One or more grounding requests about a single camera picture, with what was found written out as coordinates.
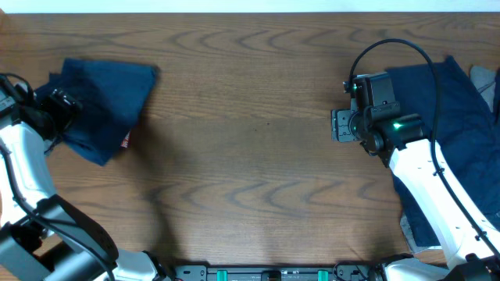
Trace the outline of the navy blue shorts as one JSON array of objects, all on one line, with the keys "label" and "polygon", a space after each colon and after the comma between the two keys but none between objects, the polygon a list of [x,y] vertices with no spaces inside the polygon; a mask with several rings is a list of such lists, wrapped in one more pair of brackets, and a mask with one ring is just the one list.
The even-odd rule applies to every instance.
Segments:
[{"label": "navy blue shorts", "polygon": [[35,93],[42,100],[60,89],[83,105],[62,140],[88,161],[105,165],[138,123],[157,72],[150,65],[66,59],[61,72]]}]

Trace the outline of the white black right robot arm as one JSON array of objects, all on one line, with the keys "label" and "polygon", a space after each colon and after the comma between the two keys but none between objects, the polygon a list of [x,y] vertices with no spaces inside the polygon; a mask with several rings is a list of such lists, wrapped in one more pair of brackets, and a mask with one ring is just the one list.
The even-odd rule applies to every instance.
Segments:
[{"label": "white black right robot arm", "polygon": [[423,132],[417,114],[402,116],[398,103],[331,113],[332,137],[358,141],[407,188],[445,254],[446,266],[413,256],[391,257],[369,269],[368,280],[497,280],[499,231],[473,203],[451,171],[441,147]]}]

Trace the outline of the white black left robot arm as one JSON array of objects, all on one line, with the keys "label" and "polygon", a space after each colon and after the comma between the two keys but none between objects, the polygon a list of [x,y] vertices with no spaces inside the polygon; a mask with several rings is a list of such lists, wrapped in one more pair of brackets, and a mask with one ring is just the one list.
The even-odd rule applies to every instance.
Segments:
[{"label": "white black left robot arm", "polygon": [[60,89],[42,101],[21,76],[1,75],[1,265],[20,280],[164,280],[147,251],[119,249],[58,195],[45,156],[80,115]]}]

